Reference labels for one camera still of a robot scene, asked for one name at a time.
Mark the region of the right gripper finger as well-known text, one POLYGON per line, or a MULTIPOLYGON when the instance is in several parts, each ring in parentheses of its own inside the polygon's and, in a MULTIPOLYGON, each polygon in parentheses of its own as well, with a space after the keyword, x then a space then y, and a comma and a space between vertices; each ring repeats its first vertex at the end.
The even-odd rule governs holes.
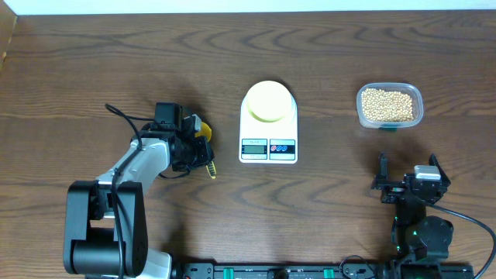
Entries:
POLYGON ((444 170, 441 168, 439 161, 437 160, 436 155, 434 153, 432 153, 429 157, 429 165, 434 166, 438 169, 440 174, 440 180, 445 186, 451 185, 451 180, 448 178, 444 170))
POLYGON ((379 156, 379 169, 377 174, 374 176, 373 188, 383 188, 383 186, 388 182, 388 159, 381 153, 379 156))

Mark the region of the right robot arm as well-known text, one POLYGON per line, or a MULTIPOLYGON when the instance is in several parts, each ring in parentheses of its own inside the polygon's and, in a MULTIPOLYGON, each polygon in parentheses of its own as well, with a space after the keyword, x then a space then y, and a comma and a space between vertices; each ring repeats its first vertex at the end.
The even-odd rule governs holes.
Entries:
POLYGON ((379 156, 379 169, 371 188, 381 191, 381 202, 395 206, 391 242, 398 255, 377 267, 377 278, 441 278, 440 264, 449 257, 453 224, 428 215, 426 208, 437 203, 451 185, 435 155, 426 165, 414 166, 402 181, 388 176, 388 159, 379 156))

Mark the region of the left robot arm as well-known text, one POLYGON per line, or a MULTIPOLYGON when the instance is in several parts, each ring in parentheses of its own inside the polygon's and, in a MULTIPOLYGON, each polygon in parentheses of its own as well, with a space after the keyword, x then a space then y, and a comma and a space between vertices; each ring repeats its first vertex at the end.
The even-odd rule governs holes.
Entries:
POLYGON ((87 278, 159 278, 171 258, 149 249, 144 195, 167 168, 179 177, 214 160, 212 130, 197 115, 156 118, 136 131, 128 151, 93 181, 67 192, 63 263, 87 278))

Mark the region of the yellow measuring scoop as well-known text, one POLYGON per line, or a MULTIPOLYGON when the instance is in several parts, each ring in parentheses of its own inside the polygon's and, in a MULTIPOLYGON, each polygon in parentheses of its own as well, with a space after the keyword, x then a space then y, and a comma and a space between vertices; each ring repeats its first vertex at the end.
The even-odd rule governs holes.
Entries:
MULTIPOLYGON (((200 128, 200 130, 195 133, 195 138, 199 138, 199 137, 202 137, 202 136, 205 137, 206 142, 207 142, 207 146, 210 146, 209 143, 210 143, 210 140, 212 138, 212 129, 205 122, 201 122, 201 128, 200 128)), ((212 154, 211 155, 211 159, 206 164, 206 168, 207 168, 207 171, 208 171, 208 174, 209 174, 210 178, 211 179, 216 179, 217 171, 216 171, 216 168, 215 168, 213 152, 211 152, 211 154, 212 154)))

